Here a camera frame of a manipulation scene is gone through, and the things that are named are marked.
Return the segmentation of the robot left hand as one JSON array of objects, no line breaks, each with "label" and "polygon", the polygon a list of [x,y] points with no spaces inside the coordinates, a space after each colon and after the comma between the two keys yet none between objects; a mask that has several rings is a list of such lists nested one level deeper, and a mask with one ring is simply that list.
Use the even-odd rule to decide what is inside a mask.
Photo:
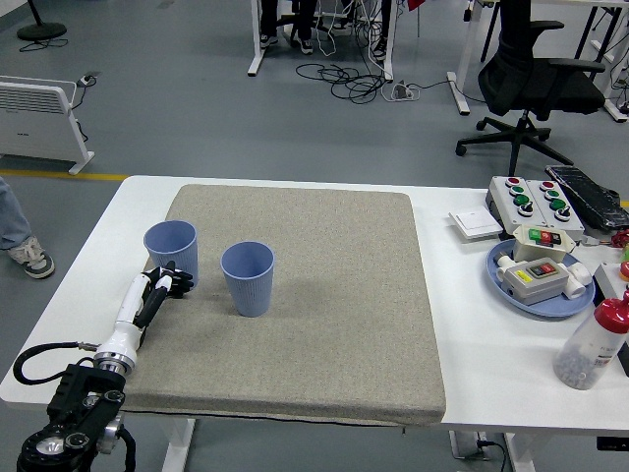
[{"label": "robot left hand", "polygon": [[96,367],[129,374],[137,364],[145,329],[164,300],[181,298],[193,286],[193,276],[176,268],[173,261],[137,275],[123,299],[112,335],[96,350]]}]

